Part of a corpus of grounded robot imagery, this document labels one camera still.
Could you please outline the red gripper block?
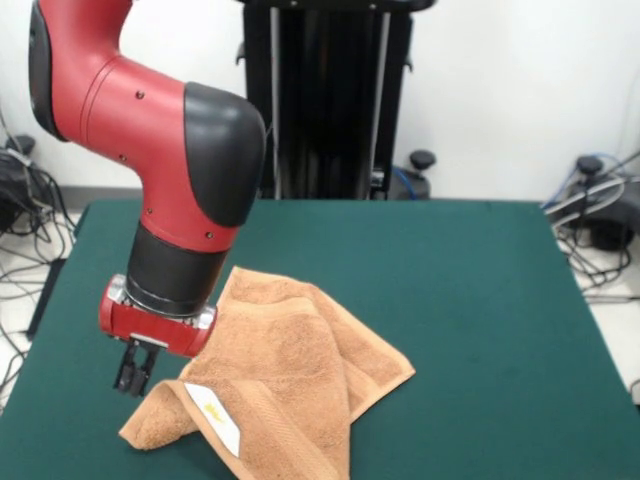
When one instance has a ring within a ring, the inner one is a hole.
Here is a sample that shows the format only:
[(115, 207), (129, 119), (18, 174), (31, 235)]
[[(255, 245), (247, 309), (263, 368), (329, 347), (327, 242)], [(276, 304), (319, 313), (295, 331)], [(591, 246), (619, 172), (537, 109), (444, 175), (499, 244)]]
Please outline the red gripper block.
[[(167, 317), (137, 305), (125, 289), (125, 277), (114, 275), (102, 296), (100, 329), (112, 337), (129, 341), (122, 356), (113, 388), (120, 393), (142, 397), (153, 372), (159, 347), (184, 357), (196, 357), (207, 344), (217, 319), (217, 309), (207, 306), (192, 317)], [(145, 358), (136, 364), (137, 340), (145, 346)]]

